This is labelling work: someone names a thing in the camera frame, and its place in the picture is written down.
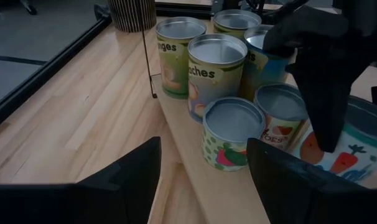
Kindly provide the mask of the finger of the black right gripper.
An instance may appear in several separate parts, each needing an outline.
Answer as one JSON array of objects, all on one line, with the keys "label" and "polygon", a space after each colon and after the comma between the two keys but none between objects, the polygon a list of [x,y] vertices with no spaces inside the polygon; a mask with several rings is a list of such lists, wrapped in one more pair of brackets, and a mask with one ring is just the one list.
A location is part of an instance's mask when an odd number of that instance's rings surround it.
[{"label": "finger of the black right gripper", "polygon": [[300,90],[319,148],[334,152],[344,125],[353,82],[372,63],[361,52],[300,48],[286,67]]},{"label": "finger of the black right gripper", "polygon": [[330,44],[343,37],[348,26],[343,15],[302,6],[268,30],[263,51],[278,54],[293,48]]}]

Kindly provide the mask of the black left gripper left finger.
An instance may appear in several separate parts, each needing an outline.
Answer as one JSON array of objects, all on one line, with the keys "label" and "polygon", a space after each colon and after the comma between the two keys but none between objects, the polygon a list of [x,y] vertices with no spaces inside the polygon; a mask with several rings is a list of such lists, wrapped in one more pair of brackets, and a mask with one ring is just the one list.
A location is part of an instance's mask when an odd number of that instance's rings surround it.
[{"label": "black left gripper left finger", "polygon": [[154,136],[69,184],[0,184],[0,224],[147,224],[161,173]]}]

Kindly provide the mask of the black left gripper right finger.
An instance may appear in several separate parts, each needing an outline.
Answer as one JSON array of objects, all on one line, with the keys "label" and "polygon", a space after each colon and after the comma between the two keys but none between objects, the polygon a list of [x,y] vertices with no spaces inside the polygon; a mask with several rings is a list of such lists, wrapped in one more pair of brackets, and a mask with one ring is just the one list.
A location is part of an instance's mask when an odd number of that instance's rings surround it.
[{"label": "black left gripper right finger", "polygon": [[256,138],[250,173],[271,224],[377,224],[377,189],[367,189]]}]

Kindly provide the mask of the mixed vegetables can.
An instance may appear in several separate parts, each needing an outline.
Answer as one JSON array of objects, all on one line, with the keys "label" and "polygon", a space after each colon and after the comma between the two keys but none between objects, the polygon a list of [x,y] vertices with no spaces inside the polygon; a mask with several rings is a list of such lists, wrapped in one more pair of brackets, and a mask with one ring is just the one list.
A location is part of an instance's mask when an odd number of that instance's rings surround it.
[{"label": "mixed vegetables can", "polygon": [[377,105],[349,97],[345,124],[333,153],[319,148],[312,126],[302,132],[289,152],[351,182],[364,181],[377,170]]}]

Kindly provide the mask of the yellow green peaches can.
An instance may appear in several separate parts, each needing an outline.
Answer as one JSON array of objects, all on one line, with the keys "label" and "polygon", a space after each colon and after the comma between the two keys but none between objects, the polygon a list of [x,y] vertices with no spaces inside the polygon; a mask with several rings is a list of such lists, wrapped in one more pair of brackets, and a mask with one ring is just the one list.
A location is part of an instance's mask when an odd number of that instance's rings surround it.
[{"label": "yellow green peaches can", "polygon": [[207,105],[237,96],[248,48],[226,34],[204,34],[188,44],[188,112],[201,123]]}]

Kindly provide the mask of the green oranges can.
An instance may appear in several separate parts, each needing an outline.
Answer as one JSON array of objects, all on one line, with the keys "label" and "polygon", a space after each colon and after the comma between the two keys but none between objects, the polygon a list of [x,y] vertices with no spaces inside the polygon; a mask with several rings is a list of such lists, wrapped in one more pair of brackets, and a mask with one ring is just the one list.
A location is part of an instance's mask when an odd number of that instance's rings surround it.
[{"label": "green oranges can", "polygon": [[188,98],[188,44],[206,31],[206,24],[192,17],[171,17],[156,25],[162,89],[166,95]]}]

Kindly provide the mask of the wooden shelf board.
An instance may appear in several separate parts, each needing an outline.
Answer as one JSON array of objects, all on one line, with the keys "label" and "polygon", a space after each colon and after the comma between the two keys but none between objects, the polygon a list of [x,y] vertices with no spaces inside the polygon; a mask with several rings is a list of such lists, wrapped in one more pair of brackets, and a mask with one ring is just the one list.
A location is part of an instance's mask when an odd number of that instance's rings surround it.
[{"label": "wooden shelf board", "polygon": [[205,161],[202,125],[190,117],[186,101],[163,93],[160,72],[159,62],[151,66],[154,89],[207,223],[269,224],[248,167],[225,172]]}]

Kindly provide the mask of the small tomatoes can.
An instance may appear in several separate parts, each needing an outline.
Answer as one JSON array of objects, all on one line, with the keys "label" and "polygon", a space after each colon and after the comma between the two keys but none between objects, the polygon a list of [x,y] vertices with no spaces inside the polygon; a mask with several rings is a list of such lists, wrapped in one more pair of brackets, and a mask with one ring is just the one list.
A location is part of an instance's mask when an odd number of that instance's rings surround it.
[{"label": "small tomatoes can", "polygon": [[308,120],[300,91],[285,83],[263,85],[256,90],[254,102],[266,118],[261,140],[285,151]]}]

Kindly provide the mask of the blue can yellow label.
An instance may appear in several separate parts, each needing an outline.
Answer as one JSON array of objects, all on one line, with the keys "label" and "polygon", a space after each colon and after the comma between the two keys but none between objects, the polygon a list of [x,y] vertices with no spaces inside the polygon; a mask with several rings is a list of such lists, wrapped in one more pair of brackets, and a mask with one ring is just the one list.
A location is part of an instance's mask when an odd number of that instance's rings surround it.
[{"label": "blue can yellow label", "polygon": [[244,33],[244,42],[248,54],[244,61],[238,96],[249,101],[254,100],[255,91],[267,83],[284,83],[287,79],[286,65],[293,61],[295,50],[283,47],[277,52],[263,51],[263,42],[271,25],[260,25]]}]

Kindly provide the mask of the green dotted strawberry can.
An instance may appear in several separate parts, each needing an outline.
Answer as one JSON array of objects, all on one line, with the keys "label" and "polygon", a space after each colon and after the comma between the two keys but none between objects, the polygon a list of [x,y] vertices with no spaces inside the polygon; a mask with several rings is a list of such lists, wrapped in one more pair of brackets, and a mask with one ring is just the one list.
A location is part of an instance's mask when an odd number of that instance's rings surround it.
[{"label": "green dotted strawberry can", "polygon": [[202,124],[203,158],[218,170],[233,172],[248,165],[247,141],[261,137],[266,118],[254,103],[225,97],[208,104]]}]

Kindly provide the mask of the striped cylinder bin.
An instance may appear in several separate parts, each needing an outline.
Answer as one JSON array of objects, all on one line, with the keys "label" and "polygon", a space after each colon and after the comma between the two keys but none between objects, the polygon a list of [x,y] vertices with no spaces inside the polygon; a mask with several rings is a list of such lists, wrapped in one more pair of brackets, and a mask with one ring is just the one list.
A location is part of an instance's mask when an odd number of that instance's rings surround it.
[{"label": "striped cylinder bin", "polygon": [[157,23],[155,0],[107,0],[113,24],[122,32],[141,32]]}]

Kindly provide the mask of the black chair base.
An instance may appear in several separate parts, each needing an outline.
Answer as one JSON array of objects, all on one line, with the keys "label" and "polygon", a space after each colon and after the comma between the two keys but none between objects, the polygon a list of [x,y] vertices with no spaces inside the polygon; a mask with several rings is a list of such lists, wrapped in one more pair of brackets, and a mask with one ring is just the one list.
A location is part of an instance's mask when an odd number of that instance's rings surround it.
[{"label": "black chair base", "polygon": [[30,15],[36,15],[37,10],[32,5],[30,0],[0,0],[0,6],[8,6],[10,4],[14,4],[19,2]]}]

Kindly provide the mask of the black table edge rail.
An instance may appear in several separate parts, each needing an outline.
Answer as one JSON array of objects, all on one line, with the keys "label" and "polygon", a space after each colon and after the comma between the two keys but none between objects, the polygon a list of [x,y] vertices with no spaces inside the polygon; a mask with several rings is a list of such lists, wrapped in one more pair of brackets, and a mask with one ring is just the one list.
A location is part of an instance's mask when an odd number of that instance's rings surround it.
[{"label": "black table edge rail", "polygon": [[97,35],[111,24],[111,18],[102,17],[88,30],[67,45],[57,55],[42,63],[28,79],[0,100],[0,124],[46,84],[61,68],[85,48]]}]

